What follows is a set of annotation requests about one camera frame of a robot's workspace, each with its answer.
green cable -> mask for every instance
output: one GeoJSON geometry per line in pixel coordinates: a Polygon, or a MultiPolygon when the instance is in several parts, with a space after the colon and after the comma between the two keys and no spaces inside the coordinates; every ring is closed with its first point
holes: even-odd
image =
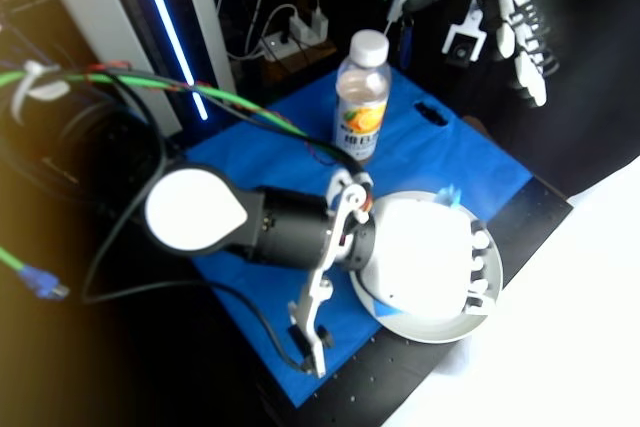
{"type": "MultiPolygon", "coordinates": [[[[20,80],[24,77],[24,72],[5,72],[4,74],[0,74],[0,88],[20,80]]],[[[132,87],[144,87],[148,89],[170,89],[172,86],[166,82],[162,82],[159,80],[153,79],[145,79],[142,77],[137,77],[135,75],[126,75],[121,74],[118,75],[118,78],[127,85],[132,87]]],[[[87,74],[70,74],[65,77],[66,80],[70,82],[96,82],[96,83],[112,83],[111,77],[100,74],[100,73],[87,73],[87,74]]],[[[206,85],[196,85],[194,86],[198,92],[200,92],[205,97],[213,97],[215,99],[226,100],[228,102],[232,102],[234,104],[238,104],[247,110],[254,112],[269,121],[276,124],[278,127],[281,127],[289,132],[293,132],[295,134],[304,135],[307,134],[302,130],[298,129],[295,125],[287,122],[285,119],[279,117],[278,115],[260,107],[257,104],[254,104],[250,100],[247,100],[239,95],[232,94],[230,92],[225,92],[223,90],[216,89],[214,87],[206,86],[206,85]]]]}
{"type": "Polygon", "coordinates": [[[11,267],[16,272],[20,272],[24,268],[24,262],[14,257],[9,252],[0,247],[0,260],[11,267]]]}

white plate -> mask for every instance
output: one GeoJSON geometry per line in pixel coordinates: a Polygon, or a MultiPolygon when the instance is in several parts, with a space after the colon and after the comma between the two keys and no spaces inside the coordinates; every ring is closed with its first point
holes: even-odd
{"type": "MultiPolygon", "coordinates": [[[[435,196],[435,194],[430,192],[398,192],[381,197],[376,202],[382,199],[388,200],[393,198],[409,198],[431,202],[435,196]]],[[[469,216],[470,221],[477,220],[477,217],[464,207],[460,207],[460,209],[469,216]]],[[[489,252],[484,258],[485,278],[489,281],[489,289],[485,295],[497,301],[500,292],[502,292],[502,261],[500,260],[500,254],[498,253],[498,248],[493,238],[491,238],[491,244],[493,247],[489,249],[489,252]]],[[[487,319],[486,315],[469,315],[464,313],[452,319],[438,321],[405,313],[377,316],[373,306],[373,298],[360,286],[355,272],[351,272],[350,276],[356,295],[369,314],[380,322],[383,327],[409,340],[427,344],[454,342],[471,334],[487,319]]]]}

plastic bottle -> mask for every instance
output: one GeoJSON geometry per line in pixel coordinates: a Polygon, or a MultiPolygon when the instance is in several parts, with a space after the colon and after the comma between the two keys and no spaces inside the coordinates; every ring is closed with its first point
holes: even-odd
{"type": "Polygon", "coordinates": [[[391,90],[389,41],[375,30],[361,30],[338,70],[333,141],[354,159],[366,162],[376,149],[391,90]]]}

dark background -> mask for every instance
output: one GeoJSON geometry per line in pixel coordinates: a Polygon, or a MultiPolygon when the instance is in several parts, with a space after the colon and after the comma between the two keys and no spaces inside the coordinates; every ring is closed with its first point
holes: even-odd
{"type": "MultiPolygon", "coordinates": [[[[265,0],[263,16],[287,1],[265,0]]],[[[356,30],[384,27],[383,0],[321,1],[340,53],[270,89],[248,66],[246,96],[260,100],[291,91],[336,65],[356,30]]],[[[313,7],[312,0],[298,2],[303,15],[313,7]]],[[[638,155],[637,0],[535,0],[561,62],[540,109],[529,109],[506,87],[509,62],[496,65],[484,56],[468,70],[444,65],[439,50],[448,24],[463,19],[468,2],[449,0],[416,16],[412,79],[460,114],[480,118],[502,147],[567,195],[638,155]]],[[[247,20],[240,0],[225,3],[232,50],[238,45],[233,32],[243,39],[247,20]]],[[[58,62],[66,56],[53,53],[54,39],[78,64],[92,61],[56,0],[12,21],[58,62]]],[[[0,34],[3,58],[6,38],[0,34]]],[[[78,292],[110,219],[91,207],[52,201],[4,165],[0,176],[0,244],[78,292]]],[[[98,289],[196,274],[188,262],[156,252],[134,226],[101,275],[98,289]]],[[[268,425],[253,381],[259,372],[245,365],[246,346],[217,313],[213,296],[198,289],[95,308],[42,303],[0,271],[0,425],[268,425]]]]}

blue tablecloth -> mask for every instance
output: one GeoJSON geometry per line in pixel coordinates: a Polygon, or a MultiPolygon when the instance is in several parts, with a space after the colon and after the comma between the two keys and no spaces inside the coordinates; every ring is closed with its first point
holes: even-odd
{"type": "MultiPolygon", "coordinates": [[[[309,134],[328,140],[336,105],[334,86],[335,73],[272,108],[309,134]]],[[[196,146],[188,157],[220,169],[245,189],[270,185],[324,195],[334,171],[316,162],[302,142],[245,123],[196,146]]],[[[462,204],[484,220],[490,220],[531,178],[524,167],[398,72],[393,73],[378,148],[367,170],[374,179],[376,197],[402,190],[437,192],[454,184],[462,189],[462,204]],[[427,121],[414,108],[416,102],[435,109],[448,124],[439,127],[427,121]]],[[[251,265],[224,252],[196,258],[195,264],[207,279],[224,282],[251,298],[265,313],[289,354],[302,361],[287,334],[287,303],[297,300],[306,280],[304,272],[251,265]]],[[[325,326],[336,343],[335,348],[326,350],[328,375],[324,379],[287,367],[254,316],[236,299],[216,293],[296,407],[380,327],[360,305],[347,274],[333,268],[329,277],[334,294],[320,308],[316,324],[325,326]]]]}

